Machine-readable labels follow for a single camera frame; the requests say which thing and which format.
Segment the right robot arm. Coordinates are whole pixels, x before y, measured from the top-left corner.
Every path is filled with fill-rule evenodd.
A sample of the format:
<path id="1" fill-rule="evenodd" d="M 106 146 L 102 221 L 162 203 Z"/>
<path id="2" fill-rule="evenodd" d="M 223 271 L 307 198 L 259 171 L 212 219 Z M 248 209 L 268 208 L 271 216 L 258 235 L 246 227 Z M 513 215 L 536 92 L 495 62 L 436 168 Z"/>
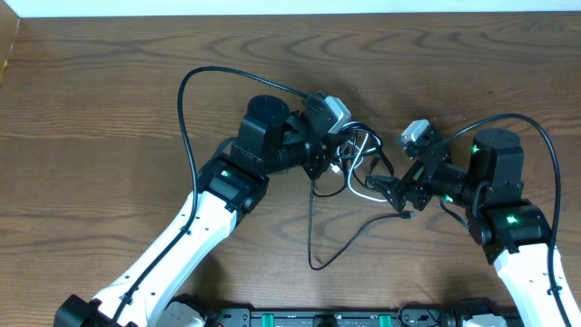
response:
<path id="1" fill-rule="evenodd" d="M 452 163 L 448 146 L 437 145 L 441 139 L 427 121 L 412 122 L 400 144 L 414 164 L 401 178 L 370 175 L 367 182 L 398 212 L 408 203 L 421 211 L 434 197 L 465 208 L 463 223 L 508 288 L 524 325 L 579 325 L 547 218 L 522 196 L 518 136 L 498 128 L 476 133 L 467 169 Z"/>

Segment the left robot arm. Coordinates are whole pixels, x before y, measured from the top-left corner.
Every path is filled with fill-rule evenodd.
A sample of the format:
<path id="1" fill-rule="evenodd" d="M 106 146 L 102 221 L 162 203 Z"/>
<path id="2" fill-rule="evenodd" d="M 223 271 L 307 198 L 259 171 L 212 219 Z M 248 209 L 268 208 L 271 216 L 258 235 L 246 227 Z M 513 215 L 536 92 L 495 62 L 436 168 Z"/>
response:
<path id="1" fill-rule="evenodd" d="M 330 166 L 351 118 L 337 97 L 308 94 L 302 113 L 279 98 L 253 97 L 228 154 L 196 176 L 175 219 L 116 281 L 86 302 L 70 296 L 56 326 L 155 326 L 201 260 L 227 238 L 266 194 L 269 176 L 302 167 L 311 180 Z"/>

